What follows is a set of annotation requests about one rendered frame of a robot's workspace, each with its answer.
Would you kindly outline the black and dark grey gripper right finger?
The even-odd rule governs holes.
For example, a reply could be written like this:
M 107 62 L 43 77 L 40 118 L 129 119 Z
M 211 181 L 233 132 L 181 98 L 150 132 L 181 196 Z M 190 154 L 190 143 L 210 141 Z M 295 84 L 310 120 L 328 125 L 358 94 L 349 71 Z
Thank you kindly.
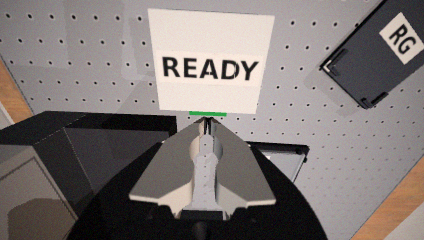
M 215 171 L 215 201 L 229 220 L 237 207 L 250 221 L 270 226 L 291 240 L 328 240 L 312 207 L 294 185 L 260 150 L 250 146 L 215 118 L 208 118 Z

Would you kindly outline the dark grey regrip nest plate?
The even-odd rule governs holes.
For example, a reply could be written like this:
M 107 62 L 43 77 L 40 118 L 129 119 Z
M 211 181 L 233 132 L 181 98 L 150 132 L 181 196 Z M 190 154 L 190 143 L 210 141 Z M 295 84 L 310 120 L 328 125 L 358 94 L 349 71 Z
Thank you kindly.
M 383 0 L 319 66 L 371 109 L 424 65 L 424 0 Z

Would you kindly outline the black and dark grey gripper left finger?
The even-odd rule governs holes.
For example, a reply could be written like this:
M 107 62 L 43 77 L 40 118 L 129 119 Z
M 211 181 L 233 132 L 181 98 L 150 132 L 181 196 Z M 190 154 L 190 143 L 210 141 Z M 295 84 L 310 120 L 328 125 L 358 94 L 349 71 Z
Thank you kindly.
M 127 224 L 154 218 L 161 204 L 180 219 L 182 208 L 192 201 L 193 159 L 207 124 L 208 117 L 200 118 L 118 172 L 90 201 L 66 240 L 101 240 Z

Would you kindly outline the grey rectangular panel with label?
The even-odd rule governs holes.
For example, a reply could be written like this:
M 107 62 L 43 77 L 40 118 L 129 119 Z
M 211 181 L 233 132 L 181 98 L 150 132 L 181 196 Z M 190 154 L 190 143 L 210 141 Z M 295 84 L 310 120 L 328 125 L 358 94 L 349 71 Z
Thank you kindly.
M 305 158 L 305 154 L 298 155 L 291 151 L 260 150 L 277 168 L 279 168 L 292 182 Z

